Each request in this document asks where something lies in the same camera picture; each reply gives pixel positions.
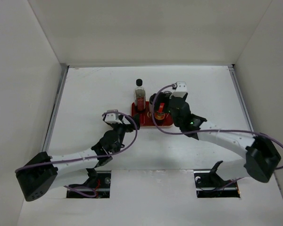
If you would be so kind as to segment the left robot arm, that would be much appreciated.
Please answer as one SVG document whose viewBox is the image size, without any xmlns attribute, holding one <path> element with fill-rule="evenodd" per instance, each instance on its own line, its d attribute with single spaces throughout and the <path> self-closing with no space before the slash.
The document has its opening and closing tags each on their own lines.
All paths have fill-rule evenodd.
<svg viewBox="0 0 283 226">
<path fill-rule="evenodd" d="M 74 185 L 93 187 L 96 184 L 96 168 L 112 161 L 113 156 L 130 148 L 124 145 L 126 133 L 137 133 L 140 129 L 140 116 L 129 116 L 118 111 L 103 114 L 103 121 L 111 127 L 91 148 L 84 151 L 49 155 L 36 154 L 26 165 L 16 169 L 15 174 L 27 202 L 35 201 L 49 190 Z"/>
</svg>

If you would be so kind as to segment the dark sauce bottle black cap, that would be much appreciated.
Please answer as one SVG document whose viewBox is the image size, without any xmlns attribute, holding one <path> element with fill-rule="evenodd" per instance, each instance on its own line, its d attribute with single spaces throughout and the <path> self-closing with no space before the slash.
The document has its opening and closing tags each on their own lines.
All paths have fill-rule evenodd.
<svg viewBox="0 0 283 226">
<path fill-rule="evenodd" d="M 136 80 L 136 88 L 134 89 L 134 105 L 138 112 L 142 112 L 146 108 L 146 92 L 143 87 L 142 79 Z"/>
</svg>

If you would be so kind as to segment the red lid chili jar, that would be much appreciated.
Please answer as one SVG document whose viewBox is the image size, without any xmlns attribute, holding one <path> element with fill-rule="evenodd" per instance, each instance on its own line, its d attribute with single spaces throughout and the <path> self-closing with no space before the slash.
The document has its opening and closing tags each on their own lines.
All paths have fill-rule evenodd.
<svg viewBox="0 0 283 226">
<path fill-rule="evenodd" d="M 163 120 L 165 119 L 166 113 L 164 113 L 164 107 L 165 107 L 165 103 L 159 104 L 158 110 L 156 110 L 154 113 L 155 121 L 163 122 Z"/>
</svg>

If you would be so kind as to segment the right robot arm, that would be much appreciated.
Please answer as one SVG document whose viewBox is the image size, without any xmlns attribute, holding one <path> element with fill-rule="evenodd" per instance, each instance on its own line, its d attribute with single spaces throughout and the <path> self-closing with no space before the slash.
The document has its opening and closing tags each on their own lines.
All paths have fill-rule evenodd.
<svg viewBox="0 0 283 226">
<path fill-rule="evenodd" d="M 192 114 L 186 96 L 164 95 L 165 111 L 179 135 L 209 142 L 239 155 L 240 159 L 230 162 L 218 161 L 209 175 L 214 186 L 221 186 L 232 178 L 250 177 L 267 183 L 276 170 L 281 156 L 274 142 L 267 135 L 247 130 L 221 129 L 206 118 Z"/>
</svg>

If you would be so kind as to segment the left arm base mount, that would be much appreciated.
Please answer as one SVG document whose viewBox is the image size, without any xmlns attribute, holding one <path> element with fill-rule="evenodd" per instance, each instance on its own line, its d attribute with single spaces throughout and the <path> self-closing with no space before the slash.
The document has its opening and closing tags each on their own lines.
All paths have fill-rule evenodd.
<svg viewBox="0 0 283 226">
<path fill-rule="evenodd" d="M 68 199 L 107 199 L 110 198 L 111 171 L 87 169 L 88 178 L 82 184 L 69 185 Z"/>
</svg>

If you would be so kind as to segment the clear lid salt grinder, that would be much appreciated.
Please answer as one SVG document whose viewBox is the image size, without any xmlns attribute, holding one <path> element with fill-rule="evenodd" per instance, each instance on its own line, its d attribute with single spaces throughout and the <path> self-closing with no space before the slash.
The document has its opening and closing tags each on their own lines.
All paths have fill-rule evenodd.
<svg viewBox="0 0 283 226">
<path fill-rule="evenodd" d="M 170 91 L 166 91 L 166 92 L 161 93 L 161 96 L 164 99 L 169 99 L 171 97 L 171 95 L 172 95 L 172 92 L 170 92 Z"/>
</svg>

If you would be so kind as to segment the small black dome cap bottle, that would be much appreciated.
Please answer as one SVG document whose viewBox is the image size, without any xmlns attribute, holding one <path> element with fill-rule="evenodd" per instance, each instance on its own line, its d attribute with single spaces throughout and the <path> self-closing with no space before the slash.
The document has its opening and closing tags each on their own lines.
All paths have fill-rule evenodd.
<svg viewBox="0 0 283 226">
<path fill-rule="evenodd" d="M 157 108 L 156 108 L 156 105 L 153 105 L 155 96 L 156 96 L 156 93 L 152 94 L 149 98 L 149 114 L 153 113 L 154 118 L 156 119 L 157 118 Z"/>
</svg>

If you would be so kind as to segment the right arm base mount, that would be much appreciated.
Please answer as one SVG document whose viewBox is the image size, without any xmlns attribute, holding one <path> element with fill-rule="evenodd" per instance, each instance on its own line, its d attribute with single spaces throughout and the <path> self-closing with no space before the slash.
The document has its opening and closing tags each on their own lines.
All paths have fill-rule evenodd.
<svg viewBox="0 0 283 226">
<path fill-rule="evenodd" d="M 218 161 L 210 170 L 195 170 L 194 181 L 198 198 L 240 198 L 238 179 L 223 180 L 216 171 L 222 161 Z"/>
</svg>

